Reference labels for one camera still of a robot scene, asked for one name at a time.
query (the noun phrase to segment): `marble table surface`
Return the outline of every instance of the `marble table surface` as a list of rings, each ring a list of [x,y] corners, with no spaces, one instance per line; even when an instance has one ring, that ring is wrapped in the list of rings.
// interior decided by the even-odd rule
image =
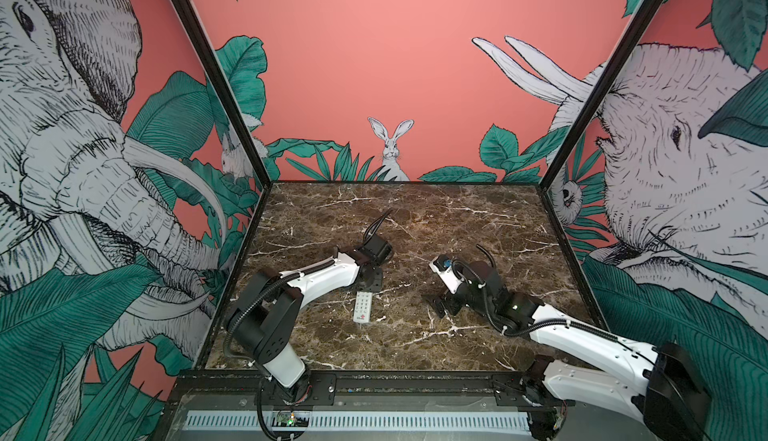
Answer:
[[[262,267],[295,269],[330,256],[336,244],[358,244],[387,207],[394,211],[379,234],[395,255],[383,267],[372,321],[352,321],[355,293],[337,290],[310,304],[290,338],[310,369],[518,370],[537,353],[580,364],[531,340],[503,338],[468,308],[438,319],[422,300],[445,289],[428,261],[448,252],[484,259],[479,243],[494,254],[510,291],[532,293],[590,322],[532,186],[275,184],[231,298]],[[224,334],[216,328],[206,368],[244,369],[244,360],[224,357]]]

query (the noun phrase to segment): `elephant eye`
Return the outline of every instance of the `elephant eye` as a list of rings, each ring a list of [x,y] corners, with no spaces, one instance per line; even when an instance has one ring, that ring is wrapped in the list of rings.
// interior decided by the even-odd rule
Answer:
[[[22,25],[22,29],[24,29],[24,32],[26,32],[27,36],[31,39],[32,32],[34,31],[34,23],[32,22],[32,19],[26,12],[24,12],[24,8],[17,2],[13,5],[13,12],[16,14],[18,23]]]
[[[680,136],[682,135],[682,131],[680,130],[680,126],[675,126],[672,129],[672,142],[674,142],[675,147],[677,150],[680,150]]]

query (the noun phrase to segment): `remote control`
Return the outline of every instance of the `remote control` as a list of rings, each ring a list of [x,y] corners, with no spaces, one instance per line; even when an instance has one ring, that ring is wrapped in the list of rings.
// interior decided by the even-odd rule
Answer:
[[[371,320],[371,302],[373,300],[373,293],[364,293],[362,291],[357,292],[357,298],[355,299],[355,312],[352,320],[356,323],[369,323]]]

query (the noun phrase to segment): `black frame post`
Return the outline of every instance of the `black frame post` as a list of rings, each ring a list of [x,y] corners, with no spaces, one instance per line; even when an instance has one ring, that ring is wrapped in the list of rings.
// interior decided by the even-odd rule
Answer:
[[[624,30],[624,35],[621,36],[621,40],[616,46],[613,54],[610,56],[608,63],[605,65],[603,74],[600,75],[600,79],[595,83],[592,92],[584,102],[584,106],[581,108],[576,121],[574,121],[571,130],[568,135],[565,136],[563,144],[558,150],[558,153],[554,156],[552,164],[550,164],[547,172],[544,173],[540,186],[543,190],[548,190],[552,186],[554,177],[565,165],[565,161],[568,160],[568,156],[571,155],[571,151],[576,147],[576,143],[581,138],[584,130],[587,129],[589,123],[594,119],[595,113],[598,112],[600,103],[605,99],[606,94],[610,91],[614,81],[619,76],[619,73],[624,68],[624,64],[629,59],[629,56],[634,51],[634,48],[640,42],[640,38],[645,33],[645,29],[650,24],[651,19],[656,15],[656,11],[664,0],[641,0],[638,9],[632,16],[627,29]]]
[[[237,138],[240,139],[240,143],[245,149],[245,153],[250,160],[250,163],[254,166],[256,173],[256,179],[267,190],[272,185],[270,176],[266,173],[264,163],[261,161],[259,153],[256,152],[254,147],[254,141],[250,136],[248,128],[245,126],[243,116],[240,114],[240,108],[237,105],[237,100],[232,94],[229,82],[226,81],[224,72],[221,71],[221,66],[216,58],[216,52],[213,47],[208,43],[208,37],[206,36],[203,25],[197,18],[197,14],[194,10],[191,0],[170,0],[173,3],[176,13],[181,20],[184,30],[187,31],[187,36],[192,42],[197,56],[200,58],[200,62],[203,65],[205,73],[208,75],[211,85],[213,85],[216,91],[216,96],[219,97],[226,117],[229,118]]]

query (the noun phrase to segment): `white tusk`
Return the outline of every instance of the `white tusk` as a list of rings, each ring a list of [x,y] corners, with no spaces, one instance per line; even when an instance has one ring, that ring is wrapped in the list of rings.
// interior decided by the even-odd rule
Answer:
[[[552,104],[561,104],[568,97],[562,90],[525,71],[520,64],[509,57],[509,54],[497,48],[494,44],[485,41],[483,38],[474,38],[472,42],[490,56],[493,62],[504,71],[504,74],[517,86],[525,90],[525,92]]]
[[[194,187],[197,189],[197,192],[205,196],[206,200],[216,210],[216,216],[219,218],[219,225],[221,225],[221,244],[219,249],[221,249],[226,239],[227,218],[224,215],[224,209],[221,207],[219,198],[216,197],[216,193],[200,176],[178,160],[129,137],[125,138],[123,157],[133,167],[146,167],[169,174]]]
[[[515,39],[512,36],[506,36],[504,40],[523,57],[525,62],[529,63],[536,72],[552,83],[555,88],[562,90],[577,100],[587,100],[590,92],[592,92],[590,84],[574,78],[530,44]]]
[[[195,311],[206,299],[208,299],[207,293],[201,294],[186,303],[172,303],[159,300],[144,292],[128,306],[125,312],[149,321],[172,320]]]
[[[87,274],[110,271],[114,264],[101,252],[101,247],[88,229],[82,214],[63,214],[48,222],[48,226],[67,251],[72,261]]]

